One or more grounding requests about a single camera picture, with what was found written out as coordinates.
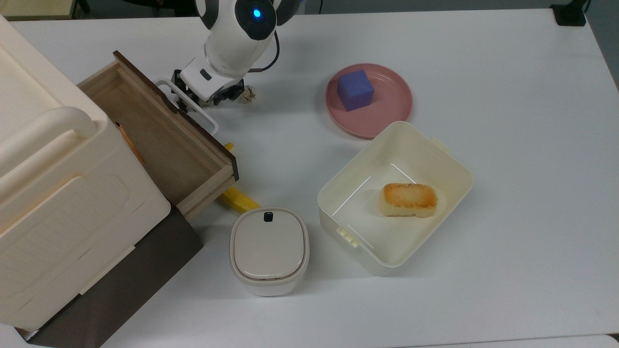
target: pink plate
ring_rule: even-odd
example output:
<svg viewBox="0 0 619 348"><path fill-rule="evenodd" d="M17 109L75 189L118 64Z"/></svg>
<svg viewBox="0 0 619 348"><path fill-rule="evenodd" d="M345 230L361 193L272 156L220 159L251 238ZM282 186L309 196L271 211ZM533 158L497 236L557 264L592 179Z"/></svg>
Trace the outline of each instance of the pink plate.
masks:
<svg viewBox="0 0 619 348"><path fill-rule="evenodd" d="M337 95L337 81L343 74L365 70L374 87L372 104L346 111ZM340 70L327 84L327 110L343 130L358 137L373 139L395 121L406 121L413 108L409 85L393 70L377 64L355 64Z"/></svg>

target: open container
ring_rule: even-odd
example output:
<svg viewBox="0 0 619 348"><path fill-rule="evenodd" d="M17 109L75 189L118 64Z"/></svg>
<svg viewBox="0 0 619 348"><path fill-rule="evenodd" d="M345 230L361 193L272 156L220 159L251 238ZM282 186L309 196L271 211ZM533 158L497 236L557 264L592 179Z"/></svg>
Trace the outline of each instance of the open container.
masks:
<svg viewBox="0 0 619 348"><path fill-rule="evenodd" d="M438 197L435 213L425 218L383 216L379 198L388 183L430 185ZM449 149L398 121L320 190L320 221L365 269L384 276L406 262L472 186L472 174Z"/></svg>

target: container lid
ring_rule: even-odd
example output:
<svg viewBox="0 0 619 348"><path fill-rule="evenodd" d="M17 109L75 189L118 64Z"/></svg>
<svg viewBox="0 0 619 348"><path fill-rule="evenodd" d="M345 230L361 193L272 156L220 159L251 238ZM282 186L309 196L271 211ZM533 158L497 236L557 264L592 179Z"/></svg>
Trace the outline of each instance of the container lid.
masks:
<svg viewBox="0 0 619 348"><path fill-rule="evenodd" d="M252 280L289 277L306 258L305 234L303 222L291 211L249 211L239 217L232 230L232 266Z"/></svg>

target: yellow banana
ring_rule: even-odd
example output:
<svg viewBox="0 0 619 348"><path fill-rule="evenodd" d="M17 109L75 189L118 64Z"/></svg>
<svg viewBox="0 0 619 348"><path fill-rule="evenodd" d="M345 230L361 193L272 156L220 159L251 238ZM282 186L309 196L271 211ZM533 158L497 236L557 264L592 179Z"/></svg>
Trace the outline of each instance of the yellow banana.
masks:
<svg viewBox="0 0 619 348"><path fill-rule="evenodd" d="M224 147L226 148L226 150L230 151L232 150L232 147L234 147L234 144L229 142L228 144L225 144ZM260 205L258 205L258 203L254 202L253 199L247 197L234 186L224 191L222 195L219 196L219 198L225 204L230 206L230 208L236 210L240 214L246 211L250 211L251 209L260 208Z"/></svg>

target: black cable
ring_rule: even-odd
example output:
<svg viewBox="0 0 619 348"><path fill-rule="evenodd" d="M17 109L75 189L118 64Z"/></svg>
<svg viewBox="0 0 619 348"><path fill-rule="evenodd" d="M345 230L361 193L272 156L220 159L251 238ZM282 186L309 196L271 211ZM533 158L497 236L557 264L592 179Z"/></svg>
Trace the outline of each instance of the black cable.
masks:
<svg viewBox="0 0 619 348"><path fill-rule="evenodd" d="M277 37L277 31L275 31L275 45L277 46L277 52L275 53L275 58L273 58L273 61L263 68L252 68L248 72L262 72L268 70L270 67L273 66L273 64L275 64L277 58L279 58L279 37Z"/></svg>

